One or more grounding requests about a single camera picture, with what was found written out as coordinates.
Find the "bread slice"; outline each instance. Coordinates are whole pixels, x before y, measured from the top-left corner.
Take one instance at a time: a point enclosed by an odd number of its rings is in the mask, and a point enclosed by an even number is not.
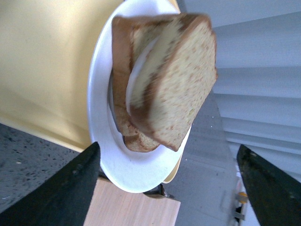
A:
[[[208,16],[186,15],[169,23],[135,81],[132,123],[177,151],[217,79],[215,56]]]
[[[126,90],[130,73],[144,48],[163,28],[179,15],[116,16],[112,21],[113,104],[116,123],[128,149],[149,152],[159,146],[131,122],[126,108]]]

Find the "wooden board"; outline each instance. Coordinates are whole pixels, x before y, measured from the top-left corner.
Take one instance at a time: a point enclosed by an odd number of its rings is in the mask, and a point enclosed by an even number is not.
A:
[[[174,226],[180,202],[122,191],[99,178],[84,226]]]

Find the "yellow surface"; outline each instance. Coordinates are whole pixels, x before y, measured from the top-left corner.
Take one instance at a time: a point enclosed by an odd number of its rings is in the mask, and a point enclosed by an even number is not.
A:
[[[0,123],[78,152],[88,147],[90,61],[104,23],[121,3],[2,0]]]
[[[181,156],[180,156],[179,161],[178,161],[177,164],[175,165],[174,169],[171,171],[171,173],[170,173],[170,174],[166,177],[166,179],[163,181],[164,184],[168,184],[168,183],[170,183],[170,182],[174,179],[174,177],[175,177],[175,175],[177,174],[178,169],[179,169],[179,167],[180,167],[181,159],[182,159],[182,154],[181,154]]]

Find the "white blinds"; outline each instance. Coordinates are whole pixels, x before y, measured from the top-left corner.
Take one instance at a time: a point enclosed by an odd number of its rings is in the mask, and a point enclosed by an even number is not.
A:
[[[213,91],[233,156],[245,144],[301,181],[300,1],[184,3],[217,34]]]

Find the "gray floor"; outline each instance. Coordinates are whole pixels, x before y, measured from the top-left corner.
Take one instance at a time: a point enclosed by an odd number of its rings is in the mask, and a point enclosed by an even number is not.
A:
[[[78,153],[0,124],[0,212],[38,187]],[[181,201],[177,226],[234,225],[234,160],[211,93],[201,108],[179,171],[165,185]]]

